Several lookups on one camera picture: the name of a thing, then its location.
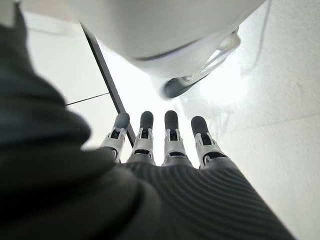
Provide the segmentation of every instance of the black panel edge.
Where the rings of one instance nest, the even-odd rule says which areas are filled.
[[[91,48],[93,56],[95,58],[95,61],[100,69],[104,83],[105,83],[106,87],[108,88],[109,94],[111,96],[111,99],[113,101],[113,104],[115,106],[116,111],[118,112],[118,114],[119,113],[126,113],[125,107],[120,99],[116,85],[115,85],[114,80],[110,74],[109,68],[108,68],[107,63],[104,59],[104,56],[101,52],[101,49],[99,47],[99,44],[97,42],[96,37],[93,34],[91,34],[83,25],[81,25],[81,26],[82,26],[83,32],[85,34],[85,37],[89,43],[89,46]],[[135,144],[136,135],[135,135],[135,132],[131,126],[131,123],[129,123],[129,125],[128,125],[126,134],[127,134],[127,137],[129,139],[131,146],[133,147]]]

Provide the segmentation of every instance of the dark gray fabric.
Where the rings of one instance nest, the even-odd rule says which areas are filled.
[[[107,151],[81,151],[89,136],[86,122],[35,75],[17,10],[13,29],[0,26],[1,240],[161,236],[156,191]]]
[[[115,165],[112,151],[81,151],[90,129],[35,75],[16,16],[0,26],[1,240],[293,239],[234,167]]]

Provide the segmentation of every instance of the white floor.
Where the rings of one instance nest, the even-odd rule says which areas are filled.
[[[81,25],[30,12],[24,12],[24,18],[35,70],[62,94],[68,109],[89,124],[91,136],[83,148],[99,147],[118,113]],[[122,159],[131,151],[126,140]]]
[[[149,76],[101,47],[134,131],[142,112],[154,115],[158,165],[164,157],[164,115],[175,110],[187,154],[199,166],[190,120],[203,116],[221,149],[292,233],[317,240],[320,1],[274,0],[267,15],[268,4],[240,26],[239,49],[172,100],[159,95],[167,79]]]

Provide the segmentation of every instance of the robotic hand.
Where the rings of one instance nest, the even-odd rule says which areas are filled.
[[[106,136],[101,146],[106,151],[112,152],[114,160],[117,163],[121,163],[120,156],[129,121],[130,117],[127,113],[120,113],[115,119],[111,132]],[[140,129],[127,163],[143,162],[155,165],[153,155],[153,122],[154,117],[151,112],[145,111],[141,115]],[[164,161],[162,166],[185,165],[192,167],[180,135],[177,113],[172,110],[167,111],[164,116],[164,123]],[[195,116],[191,120],[191,127],[201,169],[217,167],[219,162],[226,159],[230,160],[221,151],[217,142],[212,139],[203,117]]]

